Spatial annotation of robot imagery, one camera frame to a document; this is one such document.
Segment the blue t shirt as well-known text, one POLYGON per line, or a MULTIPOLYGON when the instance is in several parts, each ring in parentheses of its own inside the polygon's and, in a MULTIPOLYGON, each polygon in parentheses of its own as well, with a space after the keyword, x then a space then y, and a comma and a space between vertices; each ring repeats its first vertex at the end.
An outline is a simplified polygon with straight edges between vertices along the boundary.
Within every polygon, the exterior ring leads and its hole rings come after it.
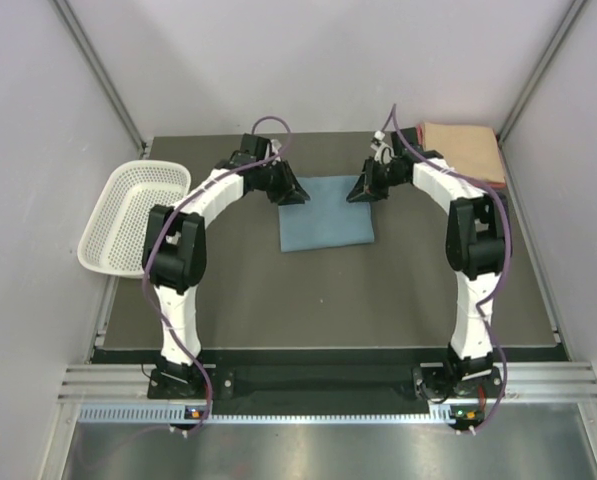
POLYGON ((310 200, 278 208, 282 253, 375 241, 370 204, 346 201, 356 177, 299 177, 298 181, 310 200))

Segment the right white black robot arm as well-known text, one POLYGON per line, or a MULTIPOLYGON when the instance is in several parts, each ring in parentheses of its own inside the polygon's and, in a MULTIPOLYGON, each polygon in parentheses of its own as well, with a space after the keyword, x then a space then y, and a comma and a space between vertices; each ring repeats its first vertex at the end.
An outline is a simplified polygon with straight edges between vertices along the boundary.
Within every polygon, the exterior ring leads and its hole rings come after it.
POLYGON ((490 327, 496 289, 507 275, 512 247, 507 208, 491 187, 457 173, 435 151, 423 151, 407 138, 414 130, 373 134, 373 154, 347 194, 349 203, 385 200, 391 188, 410 184, 427 194, 447 215, 445 254, 457 280, 455 328, 443 362, 440 391, 424 381, 418 391, 443 402, 465 396, 494 373, 490 327))

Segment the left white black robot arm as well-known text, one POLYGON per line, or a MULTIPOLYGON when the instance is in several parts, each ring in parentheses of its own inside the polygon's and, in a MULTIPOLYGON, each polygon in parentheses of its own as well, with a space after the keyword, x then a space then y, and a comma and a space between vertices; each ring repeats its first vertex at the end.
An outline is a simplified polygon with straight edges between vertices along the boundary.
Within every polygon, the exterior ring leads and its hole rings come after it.
POLYGON ((211 392, 198 360, 198 286, 207 268, 206 230, 230 205, 260 191, 277 205, 304 204, 300 186, 277 139, 244 134, 240 146, 208 177, 171 206, 156 205, 148 216, 142 266, 146 298, 159 315, 163 345, 151 373, 151 398, 199 398, 211 392))

